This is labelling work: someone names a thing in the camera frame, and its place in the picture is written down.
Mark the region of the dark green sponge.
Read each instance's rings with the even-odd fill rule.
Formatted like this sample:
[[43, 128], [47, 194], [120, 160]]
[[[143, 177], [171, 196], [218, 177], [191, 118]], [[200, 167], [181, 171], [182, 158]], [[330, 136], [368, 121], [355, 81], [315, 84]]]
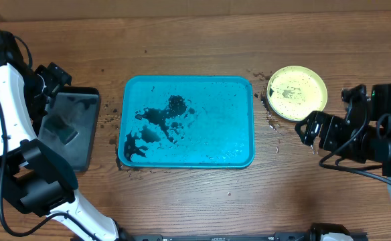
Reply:
[[74, 127], [58, 120], [49, 120], [44, 126], [49, 132], [55, 134], [64, 145], [67, 145], [78, 135], [78, 131]]

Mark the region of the yellow-green round plate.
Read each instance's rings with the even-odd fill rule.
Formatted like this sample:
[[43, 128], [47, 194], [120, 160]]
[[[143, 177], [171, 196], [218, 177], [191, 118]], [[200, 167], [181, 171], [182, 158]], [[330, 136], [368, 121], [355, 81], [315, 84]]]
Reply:
[[266, 98], [272, 110], [289, 121], [301, 121], [327, 104], [327, 87], [314, 71], [303, 66], [286, 66], [268, 81]]

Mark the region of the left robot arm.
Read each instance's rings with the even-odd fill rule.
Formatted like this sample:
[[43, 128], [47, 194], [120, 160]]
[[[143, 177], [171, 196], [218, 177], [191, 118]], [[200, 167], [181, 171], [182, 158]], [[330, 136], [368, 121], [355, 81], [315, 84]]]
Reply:
[[81, 240], [128, 240], [115, 220], [79, 191], [71, 165], [38, 139], [46, 104], [72, 81], [56, 64], [33, 68], [24, 41], [0, 29], [0, 223], [4, 203], [43, 223], [55, 220]]

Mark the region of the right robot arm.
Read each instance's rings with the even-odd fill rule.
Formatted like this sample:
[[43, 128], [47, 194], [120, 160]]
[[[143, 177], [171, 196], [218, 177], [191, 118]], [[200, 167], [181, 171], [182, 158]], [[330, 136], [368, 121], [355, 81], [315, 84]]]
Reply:
[[305, 145], [319, 138], [319, 148], [328, 155], [319, 161], [325, 169], [369, 177], [388, 186], [391, 201], [391, 84], [344, 89], [347, 103], [341, 118], [313, 111], [295, 125]]

